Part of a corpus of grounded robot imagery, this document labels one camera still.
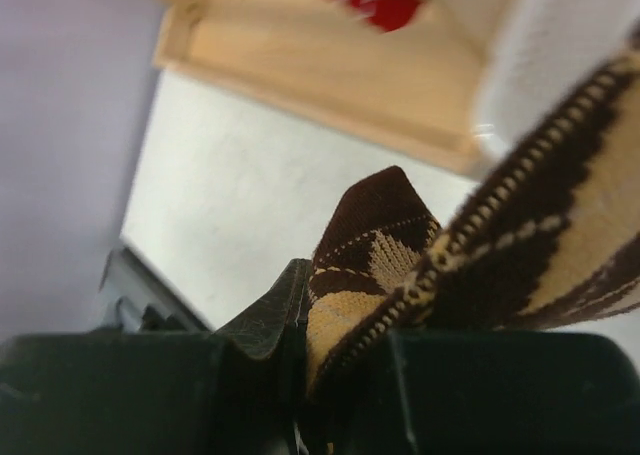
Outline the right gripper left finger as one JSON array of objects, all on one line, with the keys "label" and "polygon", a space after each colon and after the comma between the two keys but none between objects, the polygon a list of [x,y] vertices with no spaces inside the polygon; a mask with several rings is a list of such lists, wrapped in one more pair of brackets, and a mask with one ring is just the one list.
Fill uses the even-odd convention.
[{"label": "right gripper left finger", "polygon": [[216,331],[145,310],[140,328],[1,346],[5,454],[302,454],[296,424],[310,264],[294,259]]}]

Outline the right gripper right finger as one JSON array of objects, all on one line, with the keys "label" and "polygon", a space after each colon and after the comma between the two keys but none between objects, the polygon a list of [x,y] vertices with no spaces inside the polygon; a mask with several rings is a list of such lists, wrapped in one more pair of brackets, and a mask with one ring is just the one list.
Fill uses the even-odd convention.
[{"label": "right gripper right finger", "polygon": [[353,454],[639,450],[639,377],[602,336],[398,331],[364,377]]}]

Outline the brown argyle sock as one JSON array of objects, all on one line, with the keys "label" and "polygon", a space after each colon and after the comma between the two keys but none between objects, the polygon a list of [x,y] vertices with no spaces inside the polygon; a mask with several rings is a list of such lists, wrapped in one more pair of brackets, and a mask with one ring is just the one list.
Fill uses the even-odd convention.
[{"label": "brown argyle sock", "polygon": [[639,43],[574,85],[441,226],[404,171],[351,186],[312,259],[307,394],[389,331],[545,330],[639,306]]}]

